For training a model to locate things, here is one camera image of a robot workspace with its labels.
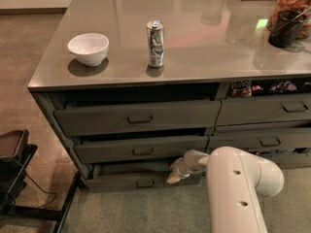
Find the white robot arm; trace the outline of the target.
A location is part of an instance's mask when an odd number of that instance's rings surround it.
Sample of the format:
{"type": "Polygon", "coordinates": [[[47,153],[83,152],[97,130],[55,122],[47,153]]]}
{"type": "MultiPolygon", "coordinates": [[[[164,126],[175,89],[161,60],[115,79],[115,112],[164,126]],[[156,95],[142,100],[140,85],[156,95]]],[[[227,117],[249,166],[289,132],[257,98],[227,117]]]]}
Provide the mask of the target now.
{"type": "Polygon", "coordinates": [[[211,233],[267,233],[259,198],[277,195],[284,175],[274,162],[234,147],[189,150],[170,166],[169,183],[206,174],[211,233]]]}

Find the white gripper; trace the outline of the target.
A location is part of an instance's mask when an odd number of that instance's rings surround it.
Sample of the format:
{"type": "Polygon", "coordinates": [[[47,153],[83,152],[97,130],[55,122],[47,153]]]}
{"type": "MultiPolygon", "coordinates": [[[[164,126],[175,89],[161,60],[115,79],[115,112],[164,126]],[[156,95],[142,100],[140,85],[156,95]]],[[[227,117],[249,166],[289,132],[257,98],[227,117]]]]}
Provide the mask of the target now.
{"type": "Polygon", "coordinates": [[[170,184],[178,183],[189,177],[191,174],[202,173],[206,171],[209,155],[198,150],[188,150],[183,157],[175,160],[169,170],[171,171],[167,182],[170,184]]]}

